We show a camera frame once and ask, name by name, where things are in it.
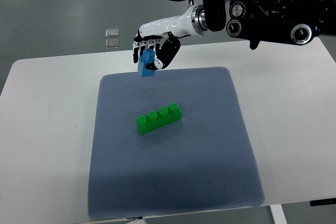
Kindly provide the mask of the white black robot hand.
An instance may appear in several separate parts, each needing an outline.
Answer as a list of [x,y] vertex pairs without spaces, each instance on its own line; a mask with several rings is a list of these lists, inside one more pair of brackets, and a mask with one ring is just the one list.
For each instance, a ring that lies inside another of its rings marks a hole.
[[133,39],[133,62],[137,63],[145,49],[153,49],[155,58],[145,65],[149,70],[168,67],[177,55],[180,39],[209,33],[202,4],[192,5],[181,16],[173,16],[143,24]]

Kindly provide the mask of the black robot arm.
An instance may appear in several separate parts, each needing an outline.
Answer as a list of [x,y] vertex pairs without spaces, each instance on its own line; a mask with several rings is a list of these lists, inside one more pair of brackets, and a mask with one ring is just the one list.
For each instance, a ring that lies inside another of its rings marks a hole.
[[305,45],[335,35],[335,0],[203,0],[205,24],[256,49],[261,41]]

